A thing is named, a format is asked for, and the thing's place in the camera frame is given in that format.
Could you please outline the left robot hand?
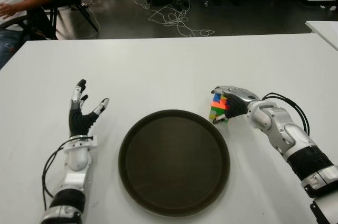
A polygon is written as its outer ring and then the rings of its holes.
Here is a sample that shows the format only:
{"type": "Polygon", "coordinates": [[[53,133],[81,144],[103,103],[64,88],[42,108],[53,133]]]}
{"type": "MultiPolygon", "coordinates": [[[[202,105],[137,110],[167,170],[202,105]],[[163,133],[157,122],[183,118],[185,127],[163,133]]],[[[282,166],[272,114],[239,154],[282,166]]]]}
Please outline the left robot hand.
{"type": "Polygon", "coordinates": [[[82,95],[86,88],[87,81],[81,79],[75,86],[70,99],[69,110],[69,132],[70,138],[79,135],[88,135],[90,128],[97,121],[109,104],[109,98],[103,99],[100,104],[90,113],[82,113],[83,103],[88,99],[88,95],[82,95]]]}

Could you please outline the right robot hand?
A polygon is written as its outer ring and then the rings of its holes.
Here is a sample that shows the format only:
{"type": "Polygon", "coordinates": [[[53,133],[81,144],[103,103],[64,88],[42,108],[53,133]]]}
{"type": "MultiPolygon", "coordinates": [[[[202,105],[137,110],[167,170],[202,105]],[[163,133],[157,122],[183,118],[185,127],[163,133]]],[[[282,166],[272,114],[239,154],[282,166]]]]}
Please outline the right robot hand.
{"type": "Polygon", "coordinates": [[[223,96],[228,106],[222,115],[216,116],[212,121],[213,124],[244,115],[248,112],[248,107],[252,102],[261,101],[253,92],[235,86],[217,86],[211,93],[223,96]]]}

